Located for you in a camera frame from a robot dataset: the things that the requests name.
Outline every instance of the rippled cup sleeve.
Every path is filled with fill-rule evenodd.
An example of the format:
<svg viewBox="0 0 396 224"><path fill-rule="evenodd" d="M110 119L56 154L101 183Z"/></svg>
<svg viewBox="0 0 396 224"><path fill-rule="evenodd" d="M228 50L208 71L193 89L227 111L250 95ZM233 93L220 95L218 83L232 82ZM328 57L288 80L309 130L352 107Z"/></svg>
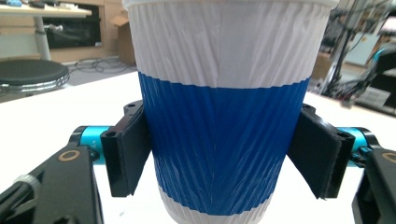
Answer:
<svg viewBox="0 0 396 224"><path fill-rule="evenodd" d="M124 5L168 213L178 223L258 223L334 1Z"/></svg>

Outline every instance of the cardboard box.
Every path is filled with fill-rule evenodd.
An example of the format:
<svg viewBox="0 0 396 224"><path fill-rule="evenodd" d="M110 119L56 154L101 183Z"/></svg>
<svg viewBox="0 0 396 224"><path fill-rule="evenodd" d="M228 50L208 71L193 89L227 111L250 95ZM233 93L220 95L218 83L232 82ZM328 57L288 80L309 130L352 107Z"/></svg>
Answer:
<svg viewBox="0 0 396 224"><path fill-rule="evenodd" d="M110 22L118 27L120 61L130 65L136 65L134 44L132 43L131 28L128 18L125 16L116 16Z"/></svg>
<svg viewBox="0 0 396 224"><path fill-rule="evenodd" d="M326 79L326 76L329 73L331 66L332 60L329 59L329 56L323 53L319 53L315 62L314 70L312 71L311 78L316 80Z"/></svg>

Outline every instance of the cup rim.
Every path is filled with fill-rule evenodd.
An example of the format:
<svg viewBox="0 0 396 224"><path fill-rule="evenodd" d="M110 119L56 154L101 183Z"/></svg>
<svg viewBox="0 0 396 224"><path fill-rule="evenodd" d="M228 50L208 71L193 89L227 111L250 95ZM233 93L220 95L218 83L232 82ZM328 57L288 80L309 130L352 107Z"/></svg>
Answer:
<svg viewBox="0 0 396 224"><path fill-rule="evenodd" d="M339 0L122 0L122 4L125 8L149 3L163 3L163 2L300 2L300 3L312 3L312 4L322 4L327 7L335 8Z"/></svg>

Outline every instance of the floor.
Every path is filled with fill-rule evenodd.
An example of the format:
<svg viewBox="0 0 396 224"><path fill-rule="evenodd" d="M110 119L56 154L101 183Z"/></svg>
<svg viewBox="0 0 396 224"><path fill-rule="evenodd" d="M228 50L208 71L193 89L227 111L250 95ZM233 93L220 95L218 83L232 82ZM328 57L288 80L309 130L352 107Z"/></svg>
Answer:
<svg viewBox="0 0 396 224"><path fill-rule="evenodd" d="M136 71L135 66L122 63L117 57L87 59L75 63L65 63L64 65L69 67L70 79L65 85L54 91ZM32 96L0 92L0 104L24 97Z"/></svg>

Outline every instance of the black cable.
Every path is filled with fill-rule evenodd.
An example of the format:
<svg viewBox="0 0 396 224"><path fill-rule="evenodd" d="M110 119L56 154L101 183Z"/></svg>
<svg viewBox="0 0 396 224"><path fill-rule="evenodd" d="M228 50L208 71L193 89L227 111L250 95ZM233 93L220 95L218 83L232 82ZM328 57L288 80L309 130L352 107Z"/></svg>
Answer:
<svg viewBox="0 0 396 224"><path fill-rule="evenodd" d="M118 74L134 66L120 62L118 59L85 59L74 64L74 69L69 73L81 71L85 73Z"/></svg>
<svg viewBox="0 0 396 224"><path fill-rule="evenodd" d="M32 188L25 183L17 182L1 194L0 201L0 223L2 223L8 215L23 200L32 193Z"/></svg>
<svg viewBox="0 0 396 224"><path fill-rule="evenodd" d="M334 73L332 76L332 81L329 83L326 91L323 93L325 96L333 97L333 92L335 87L338 85L338 81L341 79L341 67L344 60L344 54L347 48L348 40L352 36L351 30L346 30L346 41L344 42L343 47L341 48L340 57L338 58L337 65L334 68Z"/></svg>
<svg viewBox="0 0 396 224"><path fill-rule="evenodd" d="M350 51L352 51L354 48L356 48L356 47L359 45L359 43L361 42L361 40L363 39L363 37L364 37L366 34L371 33L371 32L373 31L373 29L376 27L376 25L386 16L386 14L388 14L388 13L383 13L383 14L378 18L378 20L376 20L376 22L373 24L372 28L371 28L370 30L368 30L368 31L365 31L365 32L361 35L361 37L359 38L358 42L356 42L356 44L355 44L352 48L350 48L350 49L348 50L348 52L350 52Z"/></svg>
<svg viewBox="0 0 396 224"><path fill-rule="evenodd" d="M369 87L376 77L375 66L372 66L361 79L350 80L348 82L338 84L333 87L333 97L338 100L349 101L359 91L364 91Z"/></svg>
<svg viewBox="0 0 396 224"><path fill-rule="evenodd" d="M348 10L347 10L346 12L342 12L342 13L340 13L340 14L335 14L335 13L334 13L334 16L335 16L335 17L340 17L340 16L346 16L346 15L352 15L352 14L355 14L355 13L365 12L365 11L367 11L367 9L379 7L379 6L381 6L381 5L385 4L385 3L388 3L388 2L389 2L389 0L384 0L384 1L380 2L380 3L374 4L374 5L371 5L371 6L367 6L367 7L364 8L364 9L353 10L353 11L348 11Z"/></svg>

